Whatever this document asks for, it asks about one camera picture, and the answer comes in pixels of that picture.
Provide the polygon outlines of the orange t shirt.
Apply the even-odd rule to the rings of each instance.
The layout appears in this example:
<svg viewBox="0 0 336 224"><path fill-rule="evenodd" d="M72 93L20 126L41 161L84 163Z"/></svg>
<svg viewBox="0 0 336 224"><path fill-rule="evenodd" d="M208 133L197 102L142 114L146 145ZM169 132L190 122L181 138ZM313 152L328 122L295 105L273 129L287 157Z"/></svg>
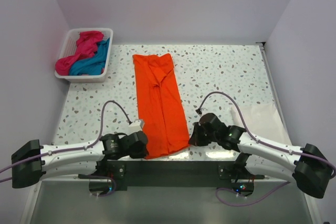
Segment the orange t shirt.
<svg viewBox="0 0 336 224"><path fill-rule="evenodd" d="M170 54L133 55L138 115L148 137L147 159L188 147L187 121Z"/></svg>

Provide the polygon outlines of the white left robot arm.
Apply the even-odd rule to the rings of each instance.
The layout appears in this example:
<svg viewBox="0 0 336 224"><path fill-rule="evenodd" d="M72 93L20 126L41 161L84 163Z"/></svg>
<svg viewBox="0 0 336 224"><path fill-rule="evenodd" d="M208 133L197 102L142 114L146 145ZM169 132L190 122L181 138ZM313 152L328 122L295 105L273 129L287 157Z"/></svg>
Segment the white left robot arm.
<svg viewBox="0 0 336 224"><path fill-rule="evenodd" d="M72 174L103 178L109 171L104 161L144 158L147 143L143 131L106 134L96 144L40 145L39 140L31 140L11 156L12 187L26 188L45 178Z"/></svg>

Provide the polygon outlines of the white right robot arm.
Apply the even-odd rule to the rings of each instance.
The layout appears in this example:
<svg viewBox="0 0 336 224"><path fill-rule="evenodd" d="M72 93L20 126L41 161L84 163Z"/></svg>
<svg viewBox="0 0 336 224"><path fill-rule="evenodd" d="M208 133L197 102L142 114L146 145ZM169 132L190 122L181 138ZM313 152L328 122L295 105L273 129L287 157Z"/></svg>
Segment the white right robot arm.
<svg viewBox="0 0 336 224"><path fill-rule="evenodd" d="M234 173L239 178L264 175L294 183L305 194L322 199L333 168L312 144L305 147L277 143L237 125L225 125L213 113L204 114L194 124L189 144L206 146L211 142L239 153Z"/></svg>

